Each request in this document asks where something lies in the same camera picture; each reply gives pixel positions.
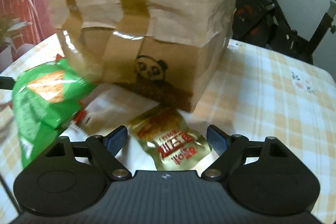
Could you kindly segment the black exercise bike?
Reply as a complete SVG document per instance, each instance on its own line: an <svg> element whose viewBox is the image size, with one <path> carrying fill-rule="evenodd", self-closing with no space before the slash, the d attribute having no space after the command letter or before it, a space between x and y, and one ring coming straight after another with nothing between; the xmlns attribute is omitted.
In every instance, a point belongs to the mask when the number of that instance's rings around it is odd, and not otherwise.
<svg viewBox="0 0 336 224"><path fill-rule="evenodd" d="M335 0L236 0L233 38L313 64L326 34L335 34Z"/></svg>

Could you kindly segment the white snack packet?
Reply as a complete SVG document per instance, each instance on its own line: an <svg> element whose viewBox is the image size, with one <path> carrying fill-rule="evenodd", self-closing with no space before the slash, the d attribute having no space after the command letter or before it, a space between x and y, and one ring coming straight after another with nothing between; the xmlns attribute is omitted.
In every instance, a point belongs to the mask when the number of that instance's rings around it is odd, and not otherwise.
<svg viewBox="0 0 336 224"><path fill-rule="evenodd" d="M99 97L84 109L83 116L75 122L75 126L88 136L105 136L118 126L128 126L129 121L154 106L157 106L157 102L139 96L122 102Z"/></svg>

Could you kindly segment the cardboard box with paper liner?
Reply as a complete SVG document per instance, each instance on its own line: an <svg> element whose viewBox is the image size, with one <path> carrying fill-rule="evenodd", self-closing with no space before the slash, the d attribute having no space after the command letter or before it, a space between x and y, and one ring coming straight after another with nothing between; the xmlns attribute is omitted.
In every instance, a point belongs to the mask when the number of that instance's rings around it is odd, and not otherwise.
<svg viewBox="0 0 336 224"><path fill-rule="evenodd" d="M49 0L68 64L192 112L230 39L236 0Z"/></svg>

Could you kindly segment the gold red snack packet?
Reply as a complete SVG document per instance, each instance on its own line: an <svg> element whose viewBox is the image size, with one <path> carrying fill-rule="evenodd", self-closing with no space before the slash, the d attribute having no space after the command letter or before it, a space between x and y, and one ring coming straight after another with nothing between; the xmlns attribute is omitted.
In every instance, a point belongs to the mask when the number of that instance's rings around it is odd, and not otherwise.
<svg viewBox="0 0 336 224"><path fill-rule="evenodd" d="M191 169L212 150L177 110L162 105L132 119L129 132L152 157L157 170Z"/></svg>

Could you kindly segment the green chips bag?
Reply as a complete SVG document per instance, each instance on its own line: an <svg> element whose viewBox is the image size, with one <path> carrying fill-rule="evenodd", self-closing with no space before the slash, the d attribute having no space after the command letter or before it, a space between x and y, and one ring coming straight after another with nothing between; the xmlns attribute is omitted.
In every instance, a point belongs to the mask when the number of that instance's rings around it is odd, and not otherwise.
<svg viewBox="0 0 336 224"><path fill-rule="evenodd" d="M38 65L18 76L12 103L23 167L67 129L81 110L80 101L95 88L66 59Z"/></svg>

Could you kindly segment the checkered tablecloth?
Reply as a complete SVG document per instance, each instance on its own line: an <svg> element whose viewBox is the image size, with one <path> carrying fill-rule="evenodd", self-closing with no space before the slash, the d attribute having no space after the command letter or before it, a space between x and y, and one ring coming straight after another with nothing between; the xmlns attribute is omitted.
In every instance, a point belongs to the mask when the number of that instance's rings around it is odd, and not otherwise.
<svg viewBox="0 0 336 224"><path fill-rule="evenodd" d="M52 35L1 75L16 79L27 69L54 61L57 54L63 55ZM122 102L139 95L102 85L92 96L84 106L99 97ZM11 91L1 90L1 175L12 189L22 165L10 101ZM320 182L313 214L323 223L335 222L335 82L327 71L231 40L194 112L181 114L190 128L203 134L215 124L227 134L250 140L275 136Z"/></svg>

